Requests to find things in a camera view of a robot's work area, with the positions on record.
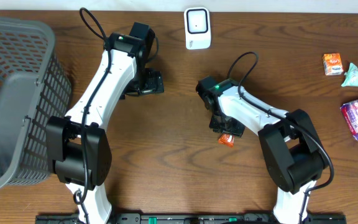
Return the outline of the orange snack bar wrapper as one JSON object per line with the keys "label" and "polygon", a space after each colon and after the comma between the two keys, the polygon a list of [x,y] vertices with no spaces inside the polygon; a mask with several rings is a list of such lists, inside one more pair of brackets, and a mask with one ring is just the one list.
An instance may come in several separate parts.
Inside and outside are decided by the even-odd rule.
{"label": "orange snack bar wrapper", "polygon": [[222,134],[218,139],[218,143],[228,147],[234,147],[234,136],[231,134]]}

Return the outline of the small orange tissue packet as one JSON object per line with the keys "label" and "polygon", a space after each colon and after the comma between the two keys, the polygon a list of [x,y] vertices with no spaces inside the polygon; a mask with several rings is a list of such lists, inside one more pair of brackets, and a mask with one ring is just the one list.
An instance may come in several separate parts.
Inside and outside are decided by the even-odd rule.
{"label": "small orange tissue packet", "polygon": [[322,57],[324,74],[327,76],[341,75],[344,71],[339,53],[324,54]]}

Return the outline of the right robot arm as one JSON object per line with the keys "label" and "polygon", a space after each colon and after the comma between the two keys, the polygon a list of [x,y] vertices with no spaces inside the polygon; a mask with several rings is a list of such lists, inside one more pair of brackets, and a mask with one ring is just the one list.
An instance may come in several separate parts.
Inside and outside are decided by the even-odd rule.
{"label": "right robot arm", "polygon": [[333,164],[321,145],[309,115],[270,106],[232,79],[217,83],[206,77],[196,92],[212,112],[209,127],[226,137],[225,143],[251,130],[259,138],[268,173],[278,187],[273,217],[279,223],[304,223],[311,191]]}

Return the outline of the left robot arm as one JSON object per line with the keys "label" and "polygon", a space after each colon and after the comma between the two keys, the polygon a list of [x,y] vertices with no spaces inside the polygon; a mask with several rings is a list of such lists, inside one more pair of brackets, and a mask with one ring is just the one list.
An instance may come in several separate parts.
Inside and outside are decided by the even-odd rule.
{"label": "left robot arm", "polygon": [[46,126],[49,172],[64,183],[79,213],[52,218],[57,223],[107,223],[112,212],[104,182],[112,154],[107,126],[117,102],[126,96],[164,92],[159,71],[146,65],[158,42],[147,24],[134,23],[129,34],[103,35],[104,52],[98,70],[82,97],[62,117],[51,116]]}

